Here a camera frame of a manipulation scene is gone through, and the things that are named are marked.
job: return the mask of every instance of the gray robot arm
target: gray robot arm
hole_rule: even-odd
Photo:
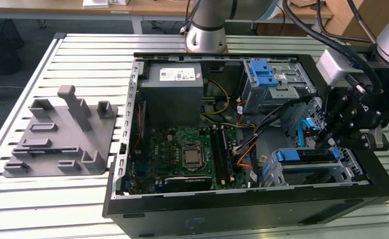
[[[186,35],[189,52],[217,53],[226,49],[226,19],[257,20],[268,17],[277,0],[197,0]]]

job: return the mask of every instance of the slotted aluminum surface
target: slotted aluminum surface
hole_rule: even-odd
[[[304,37],[228,37],[229,52],[302,53],[316,60],[325,46]],[[109,100],[122,114],[133,52],[184,52],[174,35],[68,34],[54,39],[28,86],[0,130],[0,239],[126,238],[112,220],[101,217],[108,172],[100,176],[4,178],[3,166],[30,117],[33,98],[64,105],[57,87],[76,86],[76,94],[93,105]],[[389,139],[389,126],[383,129]],[[121,130],[114,130],[117,139]],[[110,153],[118,145],[112,143]],[[389,151],[377,152],[389,172]],[[288,227],[189,236],[190,238],[389,238],[389,202],[350,213],[326,225]]]

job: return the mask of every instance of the motherboard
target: motherboard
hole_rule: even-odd
[[[245,188],[245,173],[233,171],[230,155],[237,145],[232,127],[173,127],[153,129],[146,165],[134,165],[138,193],[161,193],[193,187],[208,190]]]

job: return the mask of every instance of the power supply label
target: power supply label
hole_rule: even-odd
[[[160,81],[194,81],[194,68],[162,68]]]

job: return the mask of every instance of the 3d printed holder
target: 3d printed holder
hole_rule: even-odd
[[[4,177],[105,171],[117,107],[108,101],[88,106],[76,98],[74,86],[60,86],[57,95],[66,107],[54,107],[48,99],[36,99],[29,107],[33,117],[4,166]]]

